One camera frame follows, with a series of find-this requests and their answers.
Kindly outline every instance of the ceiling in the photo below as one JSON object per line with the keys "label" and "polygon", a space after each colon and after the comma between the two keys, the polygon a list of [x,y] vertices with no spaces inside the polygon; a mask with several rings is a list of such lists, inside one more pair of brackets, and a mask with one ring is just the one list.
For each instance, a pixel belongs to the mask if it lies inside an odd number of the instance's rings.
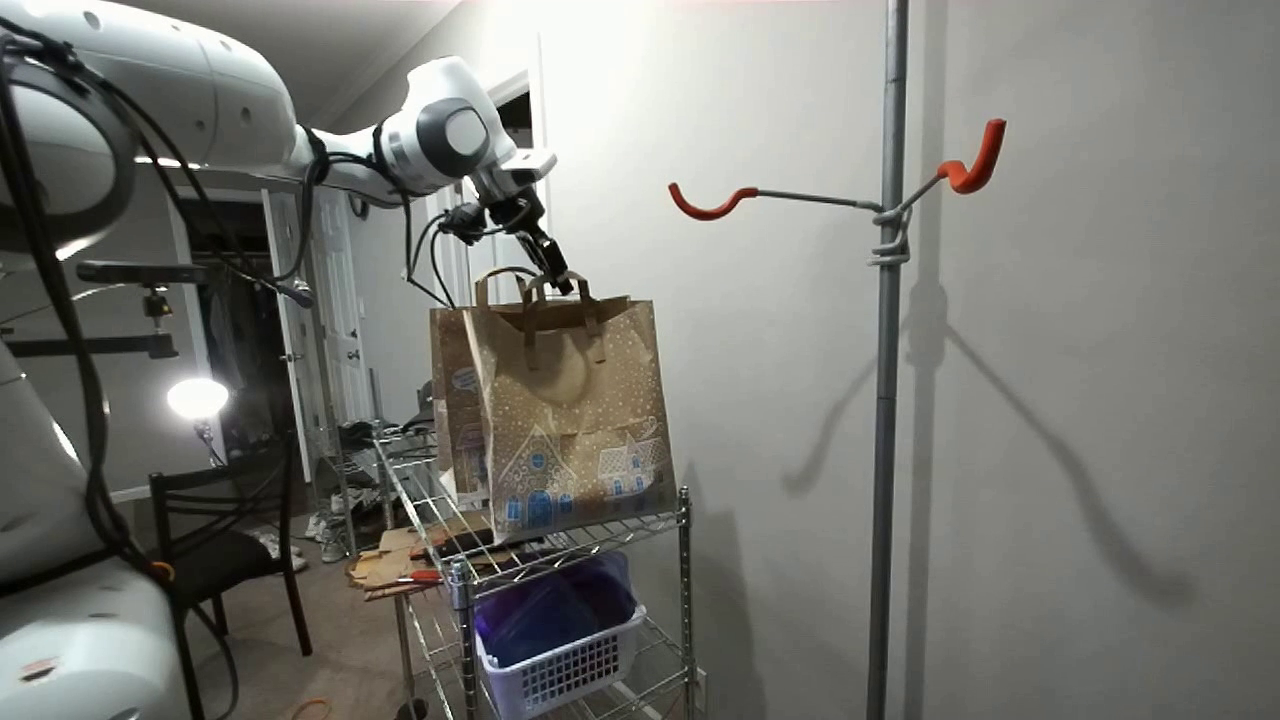
{"label": "ceiling", "polygon": [[301,125],[337,130],[461,0],[123,0],[236,38],[286,76]]}

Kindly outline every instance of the chair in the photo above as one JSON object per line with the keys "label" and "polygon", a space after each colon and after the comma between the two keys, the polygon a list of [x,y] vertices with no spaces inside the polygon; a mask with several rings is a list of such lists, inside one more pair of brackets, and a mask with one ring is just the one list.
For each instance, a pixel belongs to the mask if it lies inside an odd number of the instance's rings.
{"label": "chair", "polygon": [[[170,604],[182,640],[182,668],[187,686],[193,720],[205,720],[193,645],[186,620],[193,608],[213,604],[213,630],[230,636],[226,592],[256,580],[280,576],[298,645],[312,655],[309,618],[298,592],[287,517],[298,456],[292,452],[248,452],[221,467],[152,476],[158,514],[158,555],[172,564]],[[271,555],[251,530],[271,524],[280,552]]]}

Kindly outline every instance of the lamp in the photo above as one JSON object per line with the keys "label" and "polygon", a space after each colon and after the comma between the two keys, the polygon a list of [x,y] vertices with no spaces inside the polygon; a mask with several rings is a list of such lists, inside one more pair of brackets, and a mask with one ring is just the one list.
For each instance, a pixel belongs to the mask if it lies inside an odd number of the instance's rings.
{"label": "lamp", "polygon": [[226,456],[213,449],[213,437],[205,426],[217,422],[230,409],[230,401],[231,401],[230,384],[221,384],[213,377],[186,377],[166,396],[172,417],[182,417],[186,426],[198,429],[213,466],[226,466]]}

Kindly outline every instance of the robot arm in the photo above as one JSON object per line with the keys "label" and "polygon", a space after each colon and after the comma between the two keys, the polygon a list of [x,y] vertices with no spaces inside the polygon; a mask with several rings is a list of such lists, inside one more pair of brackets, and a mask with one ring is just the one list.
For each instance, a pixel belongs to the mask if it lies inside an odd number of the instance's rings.
{"label": "robot arm", "polygon": [[[278,69],[231,38],[97,0],[0,0],[0,17],[3,86],[66,244],[130,210],[140,153],[182,153],[193,169],[263,186],[321,181],[373,205],[471,181],[488,221],[521,235],[545,276],[563,276],[532,192],[554,158],[512,144],[463,60],[421,63],[399,113],[337,138],[301,130]],[[150,148],[130,130],[140,113],[170,144]],[[25,239],[0,186],[0,254],[18,250]]]}

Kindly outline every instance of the metal pole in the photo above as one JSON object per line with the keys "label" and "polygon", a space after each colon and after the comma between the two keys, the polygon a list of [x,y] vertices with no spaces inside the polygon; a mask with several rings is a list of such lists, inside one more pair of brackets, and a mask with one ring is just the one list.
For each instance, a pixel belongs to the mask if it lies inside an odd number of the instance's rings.
{"label": "metal pole", "polygon": [[[909,0],[885,0],[885,165],[881,205],[904,195],[904,115],[909,115]],[[897,244],[904,221],[881,226],[881,250]],[[897,337],[901,263],[881,263],[877,334],[877,483],[871,483],[871,630],[868,630],[868,720],[885,720],[890,696],[890,599],[891,599],[891,459],[897,459]]]}

